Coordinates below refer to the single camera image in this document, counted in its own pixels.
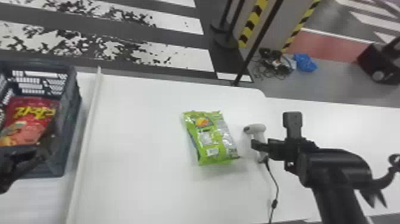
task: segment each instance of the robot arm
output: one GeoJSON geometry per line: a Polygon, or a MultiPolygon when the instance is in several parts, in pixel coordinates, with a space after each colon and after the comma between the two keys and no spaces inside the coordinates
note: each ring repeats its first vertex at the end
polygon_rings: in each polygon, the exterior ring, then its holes
{"type": "Polygon", "coordinates": [[[287,130],[284,141],[268,139],[265,144],[253,139],[251,147],[267,153],[272,160],[284,161],[285,170],[312,189],[324,224],[368,223],[355,189],[372,207],[376,198],[386,206],[381,189],[389,186],[395,173],[400,172],[400,154],[389,158],[389,173],[374,180],[369,165],[360,156],[340,149],[319,148],[303,138],[300,112],[284,113],[283,125],[287,130]]]}

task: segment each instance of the black pole base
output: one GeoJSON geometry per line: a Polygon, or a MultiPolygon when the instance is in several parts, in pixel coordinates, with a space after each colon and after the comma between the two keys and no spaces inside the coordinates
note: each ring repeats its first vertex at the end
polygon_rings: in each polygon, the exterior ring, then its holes
{"type": "Polygon", "coordinates": [[[235,81],[230,81],[230,86],[238,87],[239,83],[236,83],[235,81]]]}
{"type": "Polygon", "coordinates": [[[224,22],[224,24],[220,26],[220,20],[213,19],[210,23],[210,27],[216,33],[226,33],[228,32],[229,23],[224,22]]]}
{"type": "Polygon", "coordinates": [[[233,38],[232,35],[229,37],[229,40],[226,41],[226,35],[216,34],[214,35],[214,41],[219,47],[223,49],[234,50],[239,48],[238,41],[233,38]]]}

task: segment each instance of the black metal post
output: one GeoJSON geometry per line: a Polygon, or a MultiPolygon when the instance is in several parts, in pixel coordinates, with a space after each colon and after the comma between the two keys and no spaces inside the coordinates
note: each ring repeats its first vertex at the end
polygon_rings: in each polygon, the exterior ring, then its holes
{"type": "Polygon", "coordinates": [[[249,54],[247,55],[242,68],[239,70],[239,73],[237,74],[235,81],[233,81],[233,83],[232,83],[233,86],[238,86],[239,81],[243,76],[243,73],[246,71],[247,67],[249,66],[251,59],[253,58],[258,47],[260,46],[260,43],[263,40],[265,33],[267,33],[267,30],[270,28],[271,23],[274,20],[276,14],[278,13],[278,10],[281,7],[282,3],[283,3],[283,0],[276,0],[270,14],[268,15],[267,20],[265,21],[264,25],[262,26],[260,33],[258,34],[249,54]]]}
{"type": "Polygon", "coordinates": [[[235,14],[233,15],[232,22],[229,25],[229,29],[227,33],[223,35],[216,35],[215,41],[216,43],[226,49],[235,49],[238,48],[239,44],[238,41],[233,37],[233,29],[235,28],[236,23],[238,22],[240,12],[242,11],[243,5],[245,4],[245,0],[240,0],[235,14]]]}
{"type": "Polygon", "coordinates": [[[222,13],[222,17],[221,19],[218,21],[218,19],[213,19],[211,21],[211,28],[213,29],[213,31],[215,31],[216,33],[226,33],[228,31],[228,24],[226,22],[226,17],[228,16],[229,13],[229,9],[232,5],[233,0],[228,0],[226,6],[225,6],[225,10],[224,13],[222,13]]]}

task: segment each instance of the red snack bag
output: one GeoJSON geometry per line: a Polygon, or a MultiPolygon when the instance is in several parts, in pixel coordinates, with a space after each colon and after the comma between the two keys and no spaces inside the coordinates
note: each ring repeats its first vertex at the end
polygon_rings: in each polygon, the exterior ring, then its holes
{"type": "Polygon", "coordinates": [[[0,146],[35,144],[57,109],[58,101],[41,97],[13,97],[5,110],[0,146]]]}

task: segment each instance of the white table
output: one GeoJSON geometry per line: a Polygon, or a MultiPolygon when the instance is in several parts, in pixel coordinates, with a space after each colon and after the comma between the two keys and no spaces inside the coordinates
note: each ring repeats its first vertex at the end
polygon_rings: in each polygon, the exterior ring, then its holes
{"type": "Polygon", "coordinates": [[[61,178],[23,179],[0,195],[0,223],[55,224],[67,217],[80,143],[93,96],[96,74],[78,73],[82,104],[71,143],[65,175],[61,178]]]}
{"type": "MultiPolygon", "coordinates": [[[[256,89],[104,76],[96,87],[85,133],[68,224],[76,223],[263,223],[274,186],[242,130],[267,126],[268,138],[285,137],[282,112],[304,115],[303,134],[320,147],[363,156],[374,176],[385,174],[398,152],[400,110],[265,98],[256,89]],[[239,147],[230,165],[199,167],[182,112],[221,110],[239,147]]],[[[273,162],[281,187],[274,221],[316,219],[309,189],[273,162]]],[[[399,179],[384,191],[389,209],[400,211],[399,179]]]]}

